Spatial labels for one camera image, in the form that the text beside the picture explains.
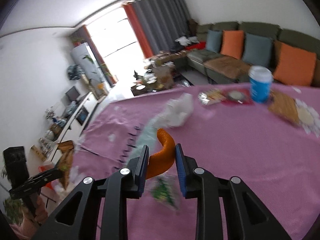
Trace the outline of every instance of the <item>blue pillow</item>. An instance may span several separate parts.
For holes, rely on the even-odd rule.
[[[205,45],[206,50],[210,50],[215,53],[219,53],[222,43],[222,31],[208,30],[207,43]]]
[[[269,67],[272,48],[272,38],[246,33],[242,61],[253,65]]]

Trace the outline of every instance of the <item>blue gripper pad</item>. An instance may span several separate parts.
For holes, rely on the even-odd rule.
[[[137,168],[135,171],[135,180],[137,181],[136,185],[138,186],[139,197],[141,197],[144,192],[148,162],[149,162],[149,148],[148,146],[145,145],[140,154]]]
[[[183,155],[183,151],[180,144],[176,145],[175,151],[176,151],[175,158],[176,158],[176,166],[177,166],[180,190],[182,192],[182,195],[186,197],[186,193],[187,193],[186,177],[187,177],[188,167],[186,165],[185,156]]]

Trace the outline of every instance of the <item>orange pillow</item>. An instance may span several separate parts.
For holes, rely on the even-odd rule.
[[[316,59],[316,53],[282,43],[279,63],[273,76],[286,85],[310,86]]]
[[[244,31],[223,31],[221,54],[241,59],[244,46]]]

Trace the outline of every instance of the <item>paper cup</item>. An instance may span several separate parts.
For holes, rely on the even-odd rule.
[[[268,100],[273,75],[270,70],[262,66],[252,66],[249,70],[251,83],[251,98],[257,103]]]

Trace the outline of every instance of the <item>bright window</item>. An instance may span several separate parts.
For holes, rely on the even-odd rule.
[[[95,20],[87,29],[109,70],[119,80],[133,81],[134,71],[143,71],[144,56],[123,8]]]

